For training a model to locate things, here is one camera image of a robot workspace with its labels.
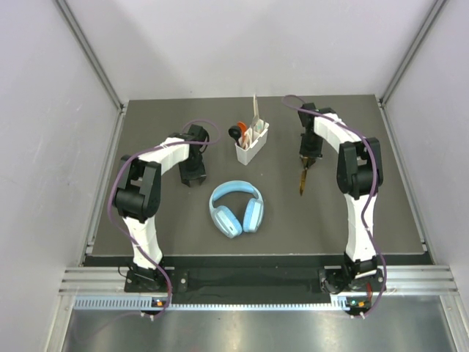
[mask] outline utensil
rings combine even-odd
[[[228,129],[228,134],[230,137],[232,137],[234,139],[234,141],[236,142],[236,145],[238,147],[241,147],[240,146],[240,138],[243,136],[241,134],[241,128],[240,126],[232,126]]]

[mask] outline headphone headband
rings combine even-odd
[[[219,200],[222,196],[232,192],[244,192],[253,194],[258,200],[262,201],[262,195],[259,190],[246,181],[228,181],[222,183],[213,190],[210,196],[209,207],[210,212],[213,210],[213,203]]]

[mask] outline white container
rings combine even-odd
[[[237,160],[242,165],[249,164],[249,161],[264,147],[265,142],[267,141],[267,132],[269,131],[269,124],[264,122],[264,129],[260,134],[254,132],[254,141],[250,143],[248,149],[243,149],[242,147],[238,147],[236,143],[234,146],[236,147],[236,156]]]

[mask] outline dark gray table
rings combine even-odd
[[[422,253],[374,96],[323,96],[306,100],[314,101],[320,108],[330,106],[345,123],[380,140],[384,184],[374,212],[375,238],[388,254]],[[227,129],[238,120],[251,120],[252,98],[132,100],[129,103],[116,160],[124,154],[160,144],[194,119],[210,119],[222,132],[222,140],[208,147],[204,154],[207,180],[201,186],[188,188],[181,184],[177,167],[163,176],[156,226],[164,255],[343,253],[347,243],[347,206],[336,184],[337,154],[324,143],[324,158],[310,169],[305,193],[300,197],[298,150],[303,129],[298,115],[281,105],[279,97],[260,98],[259,110],[270,123],[267,144],[248,166],[243,166],[236,159]],[[214,139],[215,131],[210,126],[207,130]],[[114,163],[112,180],[118,165]],[[215,228],[208,212],[208,199],[217,185],[228,180],[246,180],[262,192],[265,217],[258,233],[230,240]],[[249,195],[230,194],[217,204],[229,206],[242,219],[248,200]],[[128,239],[111,226],[103,211],[93,254],[132,253]]]

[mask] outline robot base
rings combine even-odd
[[[320,284],[323,292],[331,295],[341,293],[347,299],[346,311],[349,315],[366,313],[372,307],[372,296],[368,296],[369,289],[379,292],[383,286],[383,272],[377,269],[376,274],[349,280],[341,268],[319,270]]]
[[[127,272],[124,291],[129,293],[166,292],[163,275],[157,270],[143,269],[132,264]]]

